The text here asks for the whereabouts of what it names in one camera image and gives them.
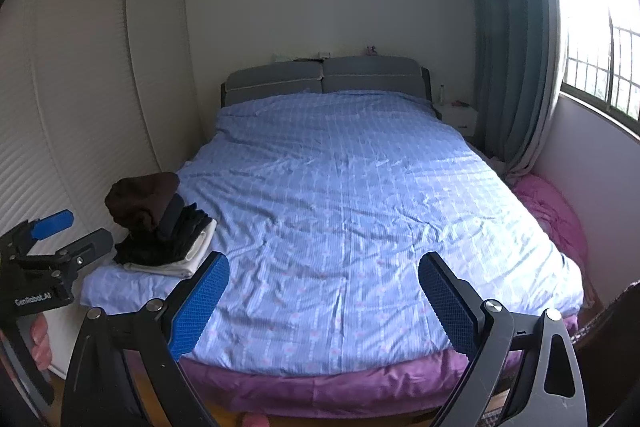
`window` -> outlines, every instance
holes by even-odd
[[[568,64],[562,90],[640,132],[640,0],[561,0]]]

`white nightstand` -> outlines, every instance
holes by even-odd
[[[433,104],[433,108],[442,115],[442,121],[452,126],[464,137],[472,137],[476,133],[478,112],[473,107],[458,107],[448,103]]]

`stack of folded clothes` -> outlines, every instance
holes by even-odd
[[[124,178],[104,203],[129,235],[116,245],[114,261],[132,270],[193,276],[207,256],[216,222],[196,204],[184,205],[174,172]]]

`gray headboard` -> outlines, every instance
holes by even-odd
[[[221,106],[276,94],[372,89],[431,100],[429,70],[405,57],[340,57],[277,62],[232,73],[220,90]]]

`teal curtain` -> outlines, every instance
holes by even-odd
[[[549,86],[557,81],[550,60],[559,44],[557,9],[557,0],[476,0],[474,142],[521,174],[523,158],[529,164],[537,157],[527,150],[542,147],[541,119],[557,98]]]

